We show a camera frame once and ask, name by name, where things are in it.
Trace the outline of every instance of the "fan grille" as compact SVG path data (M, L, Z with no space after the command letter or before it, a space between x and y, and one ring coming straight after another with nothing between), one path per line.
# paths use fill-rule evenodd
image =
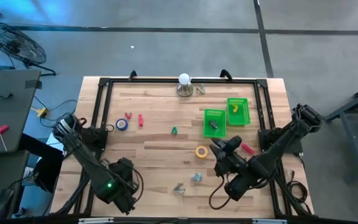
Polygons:
M39 65L47 60L43 48L21 31L0 22L0 51L22 62Z

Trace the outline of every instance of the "blue tape roll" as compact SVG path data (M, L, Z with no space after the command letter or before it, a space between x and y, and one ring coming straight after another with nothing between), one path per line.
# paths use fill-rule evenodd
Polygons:
M128 128L128 121L125 119L118 119L116 122L116 128L120 131L125 131Z

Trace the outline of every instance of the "wooden table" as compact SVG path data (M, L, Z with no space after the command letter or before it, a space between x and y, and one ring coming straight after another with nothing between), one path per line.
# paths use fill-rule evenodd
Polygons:
M84 77L75 115L91 120L100 77ZM270 78L268 89L272 102L275 124L282 127L291 121L284 81L281 78ZM126 131L115 130L109 133L106 150L103 154L110 162L121 157L133 161L135 168L144 178L144 194L135 204L132 217L273 217L272 198L269 186L250 190L240 201L231 200L224 208L213 210L208 205L208 197L221 183L215 176L213 167L216 159L211 151L207 158L195 156L195 148L199 145L209 146L212 141L203 137L204 109L226 109L226 98L248 98L251 124L243 126L227 126L226 139L240 135L255 153L260 153L257 131L259 119L256 110L255 93L252 85L247 84L207 84L206 94L198 91L188 98L178 97L173 83L115 83L112 89L107 124L115 125L125 112L132 112L129 127ZM104 107L104 89L98 125ZM265 100L260 90L263 108ZM143 115L144 126L138 125L138 114ZM171 130L177 127L178 134ZM250 155L242 149L237 152L246 158ZM287 174L295 171L295 180L307 187L305 171L302 163L293 155L284 155L283 165ZM202 173L203 181L193 183L191 177ZM51 212L57 211L75 190L80 179L81 166L73 156L63 162L60 171ZM186 191L183 195L173 193L177 183L184 183ZM88 188L84 191L81 211L88 196ZM223 188L215 193L213 205L219 206L226 201ZM282 194L278 191L280 208L284 211ZM307 204L311 206L310 196ZM94 198L92 216L121 217L122 214L114 205L109 205Z

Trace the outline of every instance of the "green basket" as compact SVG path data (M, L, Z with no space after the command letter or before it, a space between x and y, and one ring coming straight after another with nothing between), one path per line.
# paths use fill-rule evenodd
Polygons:
M216 121L217 129L213 129L209 121ZM204 111L204 136L208 138L226 137L226 111L205 109Z
M238 105L239 109L233 113L233 106ZM228 98L227 99L227 117L229 125L246 125L250 124L249 109L247 98Z

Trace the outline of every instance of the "floor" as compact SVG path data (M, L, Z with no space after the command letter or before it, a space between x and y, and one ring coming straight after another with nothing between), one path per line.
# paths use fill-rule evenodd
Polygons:
M42 77L37 91L49 107L76 99L85 75L131 70L216 77L225 68L234 77L284 78L291 106L309 104L323 115L358 91L358 0L0 0L0 11L0 21L24 29L45 49L44 66L58 72ZM45 25L66 28L34 30ZM68 31L76 26L93 28ZM2 52L0 65L10 65ZM66 104L52 117L74 107ZM47 138L50 129L29 116L25 133ZM355 162L340 123L302 143L316 214L358 221L358 183L342 179ZM22 201L34 215L48 203L39 196L35 204Z

